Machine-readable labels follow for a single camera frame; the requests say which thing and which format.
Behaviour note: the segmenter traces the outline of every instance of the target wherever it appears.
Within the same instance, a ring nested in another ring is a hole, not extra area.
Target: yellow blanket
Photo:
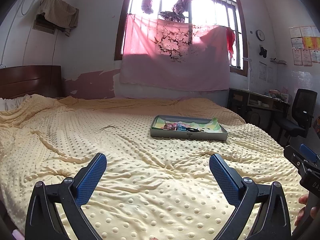
[[[149,127],[158,114],[215,116],[229,132],[228,140],[151,138]],[[98,152],[107,157],[107,171],[82,209],[103,239],[213,239],[234,209],[209,170],[215,153],[256,183],[281,182],[292,224],[301,208],[298,197],[307,193],[283,148],[207,99],[57,101],[33,95],[17,110],[0,112],[1,190],[17,227],[23,232],[37,181],[56,184],[73,177]],[[60,206],[58,210],[75,239]]]

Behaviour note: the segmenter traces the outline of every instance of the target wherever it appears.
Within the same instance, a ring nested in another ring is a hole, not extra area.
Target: blue textured pad
[[[300,153],[302,156],[312,163],[316,163],[318,161],[317,154],[315,154],[313,151],[311,151],[307,146],[304,144],[300,145]]]
[[[224,167],[215,154],[210,157],[209,167],[228,203],[238,207],[241,203],[240,188],[227,170],[231,168]]]
[[[79,207],[87,204],[103,173],[106,171],[106,168],[107,158],[104,154],[102,154],[89,169],[77,187],[77,197],[75,201]]]

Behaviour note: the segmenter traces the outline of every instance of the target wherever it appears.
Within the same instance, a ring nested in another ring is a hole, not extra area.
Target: peeling paint
[[[66,95],[83,99],[114,98],[113,76],[120,69],[95,71],[81,74],[76,80],[63,79]]]

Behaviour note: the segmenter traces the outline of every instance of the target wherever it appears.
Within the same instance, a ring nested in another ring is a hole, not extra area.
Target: window frame
[[[239,17],[240,17],[240,24],[242,29],[242,41],[243,41],[243,57],[248,57],[248,43],[247,43],[247,31],[245,28],[245,21],[244,21],[244,14],[242,10],[242,5],[240,0],[236,0],[238,11],[239,11]],[[130,0],[124,0],[122,4],[120,19],[119,19],[119,25],[118,25],[118,32],[116,37],[116,47],[115,47],[115,60],[122,60],[122,44],[123,44],[123,38],[125,33],[125,25],[127,21],[127,15],[128,15],[128,9],[130,5]],[[239,47],[239,41],[236,39],[236,47]],[[248,76],[248,62],[243,61],[243,69],[239,69],[233,66],[230,66],[230,72],[237,73],[239,75]]]

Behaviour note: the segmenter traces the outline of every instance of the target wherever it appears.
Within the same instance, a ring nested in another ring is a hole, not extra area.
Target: metal screw
[[[281,187],[281,184],[280,184],[279,182],[277,182],[277,181],[275,181],[273,184],[274,184],[276,187]]]
[[[72,182],[72,178],[71,177],[69,177],[69,178],[65,178],[64,180],[63,180],[63,183],[65,183],[65,184],[70,184],[71,182]]]
[[[41,187],[41,186],[42,186],[42,183],[43,183],[42,181],[38,181],[35,186],[36,186],[36,187]]]
[[[250,179],[250,178],[244,178],[243,181],[244,181],[246,184],[251,184],[251,183],[252,183],[252,179]]]

